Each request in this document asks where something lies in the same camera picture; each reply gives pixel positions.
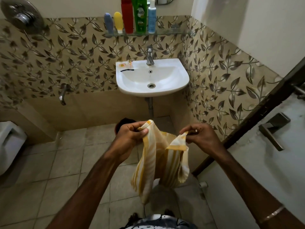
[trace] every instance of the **striped towel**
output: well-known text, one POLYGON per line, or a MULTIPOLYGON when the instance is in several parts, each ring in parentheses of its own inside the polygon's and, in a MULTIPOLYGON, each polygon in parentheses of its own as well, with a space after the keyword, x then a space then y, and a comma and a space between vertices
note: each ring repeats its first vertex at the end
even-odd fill
POLYGON ((173 188, 184 183, 189 176, 189 147, 185 143, 188 132, 176 137, 160 131, 152 120, 138 130, 145 128, 149 132, 143 138, 142 158, 131 180, 132 187, 138 192, 143 204, 148 202, 155 179, 160 179, 159 184, 173 188))

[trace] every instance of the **person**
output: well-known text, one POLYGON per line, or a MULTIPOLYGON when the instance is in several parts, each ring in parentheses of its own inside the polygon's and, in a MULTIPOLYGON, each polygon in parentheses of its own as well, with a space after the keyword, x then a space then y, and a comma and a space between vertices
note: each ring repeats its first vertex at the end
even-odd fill
MULTIPOLYGON (((137 128, 144 123, 145 121, 122 125, 108 150, 96 162, 83 183, 57 213, 47 229, 89 228, 113 173, 120 163, 129 157, 133 147, 148 133, 148 129, 137 132, 137 128)), ((193 133, 186 137, 187 143, 195 143, 221 166, 260 228, 305 228, 233 158, 209 124, 188 125, 180 131, 180 134, 186 131, 193 133)), ((197 228, 192 223, 174 218, 170 215, 170 211, 167 212, 169 216, 153 215, 145 219, 140 219, 137 214, 133 214, 123 228, 197 228)))

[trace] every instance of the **person's right arm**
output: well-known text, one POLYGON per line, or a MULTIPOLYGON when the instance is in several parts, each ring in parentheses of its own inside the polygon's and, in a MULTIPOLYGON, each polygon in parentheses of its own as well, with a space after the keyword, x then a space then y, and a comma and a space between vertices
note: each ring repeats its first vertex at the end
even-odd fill
POLYGON ((286 208, 278 215, 260 223, 271 215, 282 204, 260 185, 225 149, 217 134, 209 124, 193 124, 183 128, 186 131, 197 132, 188 135, 186 141, 195 143, 202 151, 210 155, 221 166, 236 190, 246 203, 256 222, 263 229, 305 228, 286 208))

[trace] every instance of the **floral wall tile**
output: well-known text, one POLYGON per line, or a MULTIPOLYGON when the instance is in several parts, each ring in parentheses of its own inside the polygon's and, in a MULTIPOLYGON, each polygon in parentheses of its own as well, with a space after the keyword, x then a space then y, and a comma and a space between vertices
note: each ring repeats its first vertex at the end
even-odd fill
MULTIPOLYGON (((72 92, 117 89, 115 63, 182 55, 183 35, 120 36, 107 38, 103 17, 45 19, 46 26, 29 42, 14 26, 0 20, 0 91, 17 101, 58 96, 60 85, 72 92)), ((157 28, 187 29, 189 16, 157 17, 157 28)))
POLYGON ((280 81, 255 58, 191 17, 181 61, 193 116, 225 139, 280 81))

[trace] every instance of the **white ceramic sink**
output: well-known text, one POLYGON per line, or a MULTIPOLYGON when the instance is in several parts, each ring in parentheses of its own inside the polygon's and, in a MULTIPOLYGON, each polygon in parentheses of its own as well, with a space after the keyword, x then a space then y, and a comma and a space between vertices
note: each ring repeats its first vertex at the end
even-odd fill
POLYGON ((120 67, 116 63, 116 82, 121 92, 140 96, 163 96, 184 88, 189 82, 189 75, 179 59, 157 59, 148 66, 146 60, 133 61, 132 67, 120 67))

